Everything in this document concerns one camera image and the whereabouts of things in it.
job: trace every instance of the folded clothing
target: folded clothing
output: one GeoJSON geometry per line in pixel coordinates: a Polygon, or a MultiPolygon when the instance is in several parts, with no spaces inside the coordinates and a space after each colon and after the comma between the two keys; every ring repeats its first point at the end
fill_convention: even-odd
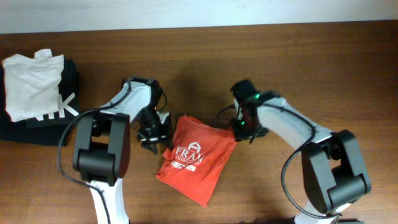
{"type": "Polygon", "coordinates": [[[28,128],[39,128],[58,124],[68,124],[79,114],[78,73],[73,60],[65,60],[59,87],[60,110],[27,120],[28,128]]]}
{"type": "Polygon", "coordinates": [[[5,72],[6,111],[12,122],[54,113],[58,108],[63,55],[52,56],[50,49],[35,57],[13,55],[2,61],[5,72]]]}
{"type": "Polygon", "coordinates": [[[172,152],[156,175],[163,183],[207,207],[218,177],[237,142],[231,131],[209,127],[191,116],[180,117],[172,152]]]}
{"type": "Polygon", "coordinates": [[[63,124],[29,129],[26,120],[12,122],[5,107],[4,70],[0,67],[0,140],[56,146],[63,130],[67,127],[66,124],[63,124]]]}

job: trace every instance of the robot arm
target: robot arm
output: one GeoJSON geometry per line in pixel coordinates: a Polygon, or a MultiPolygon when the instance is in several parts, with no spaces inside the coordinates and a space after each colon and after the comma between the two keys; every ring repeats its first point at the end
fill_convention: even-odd
{"type": "MultiPolygon", "coordinates": [[[[306,118],[273,91],[260,93],[249,80],[232,87],[238,118],[233,121],[237,140],[253,139],[268,130],[302,153],[303,179],[309,202],[304,210],[318,216],[340,213],[371,190],[371,183],[355,136],[347,130],[334,133],[306,118]],[[304,145],[312,130],[311,142],[304,145]],[[341,165],[331,169],[329,159],[341,165]]],[[[334,217],[318,219],[301,213],[295,222],[330,224],[334,217]]]]}
{"type": "Polygon", "coordinates": [[[159,82],[140,78],[127,82],[103,107],[109,108],[122,99],[118,105],[82,117],[76,131],[73,168],[87,184],[102,191],[104,203],[98,192],[90,189],[99,224],[108,223],[105,208],[112,224],[129,223],[122,182],[130,158],[130,123],[139,120],[137,138],[142,147],[153,153],[157,154],[156,143],[164,142],[169,147],[171,144],[169,113],[160,113],[155,108],[163,94],[159,82]],[[92,138],[102,135],[109,136],[108,143],[95,142],[92,138]]]}

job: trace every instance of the white wall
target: white wall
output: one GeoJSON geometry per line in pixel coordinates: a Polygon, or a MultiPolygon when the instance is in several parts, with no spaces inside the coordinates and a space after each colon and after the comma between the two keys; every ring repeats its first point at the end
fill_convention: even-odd
{"type": "Polygon", "coordinates": [[[398,19],[398,0],[0,0],[0,33],[398,19]]]}

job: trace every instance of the white cloth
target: white cloth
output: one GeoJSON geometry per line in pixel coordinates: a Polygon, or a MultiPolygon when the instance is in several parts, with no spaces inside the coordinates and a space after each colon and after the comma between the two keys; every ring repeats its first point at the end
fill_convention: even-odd
{"type": "Polygon", "coordinates": [[[50,49],[35,58],[14,55],[2,61],[6,86],[6,111],[12,122],[54,113],[58,108],[58,84],[63,55],[52,57],[50,49]]]}

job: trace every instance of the wooden table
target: wooden table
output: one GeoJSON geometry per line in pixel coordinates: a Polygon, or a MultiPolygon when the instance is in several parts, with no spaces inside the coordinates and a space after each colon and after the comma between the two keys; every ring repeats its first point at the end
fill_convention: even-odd
{"type": "MultiPolygon", "coordinates": [[[[345,217],[398,223],[398,21],[0,35],[0,58],[33,57],[44,48],[74,59],[83,109],[107,102],[132,75],[160,80],[174,117],[205,121],[232,102],[229,89],[243,78],[277,90],[322,126],[357,136],[373,191],[345,217]]],[[[71,145],[63,150],[69,172],[71,145]]],[[[274,133],[238,144],[208,208],[154,177],[160,156],[134,140],[131,147],[124,203],[133,223],[238,223],[298,213],[279,180],[292,148],[274,133]]],[[[3,141],[0,148],[1,223],[96,222],[89,191],[58,173],[55,147],[3,141]]],[[[303,205],[300,159],[287,184],[303,205]]]]}

